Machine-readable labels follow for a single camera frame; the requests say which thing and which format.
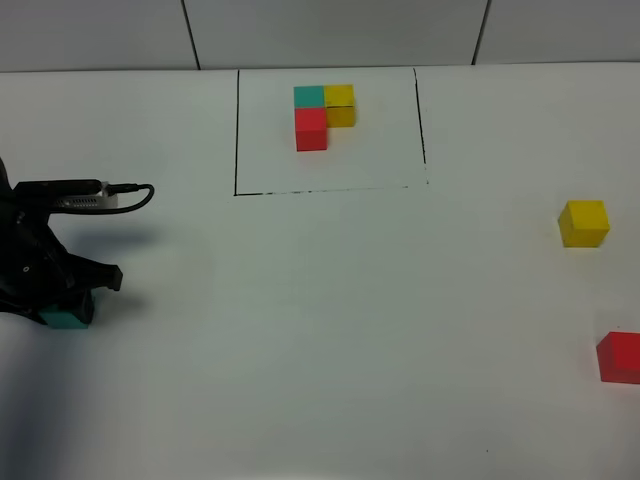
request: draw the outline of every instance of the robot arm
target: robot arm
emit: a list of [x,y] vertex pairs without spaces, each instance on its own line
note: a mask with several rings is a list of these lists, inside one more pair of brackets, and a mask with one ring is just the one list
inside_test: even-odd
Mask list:
[[[117,195],[148,190],[131,207]],[[0,160],[0,312],[54,328],[86,328],[93,320],[92,291],[120,290],[122,272],[72,255],[48,226],[51,214],[114,215],[147,205],[151,185],[108,185],[97,180],[19,183],[11,189]]]

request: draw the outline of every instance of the cube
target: cube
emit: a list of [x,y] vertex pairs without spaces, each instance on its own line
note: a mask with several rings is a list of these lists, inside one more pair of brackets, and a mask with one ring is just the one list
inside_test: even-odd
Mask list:
[[89,328],[89,325],[80,321],[73,312],[59,310],[58,307],[49,307],[40,312],[40,316],[49,328],[59,330],[78,330]]
[[640,333],[609,332],[596,351],[603,382],[640,384]]
[[558,224],[565,247],[597,247],[610,228],[601,200],[569,200]]
[[324,102],[329,128],[353,127],[356,124],[353,85],[326,85]]
[[294,87],[294,108],[324,108],[324,87]]
[[296,108],[296,148],[299,152],[326,150],[327,112],[324,108]]

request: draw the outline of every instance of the black cable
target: black cable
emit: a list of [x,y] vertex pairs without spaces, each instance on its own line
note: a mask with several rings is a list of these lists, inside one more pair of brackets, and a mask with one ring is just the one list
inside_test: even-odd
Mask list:
[[17,207],[40,210],[49,214],[121,215],[123,213],[135,212],[136,210],[140,210],[142,207],[147,205],[155,195],[156,189],[153,187],[153,185],[146,184],[146,183],[142,185],[137,185],[135,183],[125,183],[120,185],[108,185],[106,187],[106,191],[109,195],[115,195],[118,193],[131,193],[131,192],[137,192],[140,190],[148,190],[149,193],[140,202],[134,205],[131,205],[129,207],[122,207],[122,208],[103,208],[103,209],[91,210],[91,209],[85,209],[85,208],[48,207],[45,205],[37,205],[37,204],[28,203],[28,202],[22,202],[18,198],[11,198],[11,197],[5,197],[5,196],[0,196],[0,202],[9,203]]

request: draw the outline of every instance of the teal cube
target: teal cube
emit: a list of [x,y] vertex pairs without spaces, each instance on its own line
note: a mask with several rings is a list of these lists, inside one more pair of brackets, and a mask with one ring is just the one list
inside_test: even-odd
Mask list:
[[295,108],[324,108],[324,87],[294,87]]
[[71,312],[58,310],[57,307],[49,307],[40,312],[40,316],[49,328],[57,330],[77,330],[89,328],[89,325],[82,323]]

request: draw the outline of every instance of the white table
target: white table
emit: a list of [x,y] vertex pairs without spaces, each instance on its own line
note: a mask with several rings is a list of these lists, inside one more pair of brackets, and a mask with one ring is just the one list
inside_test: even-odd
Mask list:
[[[152,182],[158,196],[53,219],[125,281],[87,331],[3,318],[0,468],[637,476],[640,389],[600,383],[595,343],[640,330],[640,67],[417,74],[429,185],[244,197],[236,72],[1,75],[13,182]],[[555,217],[577,197],[607,204],[601,249],[561,247]]]

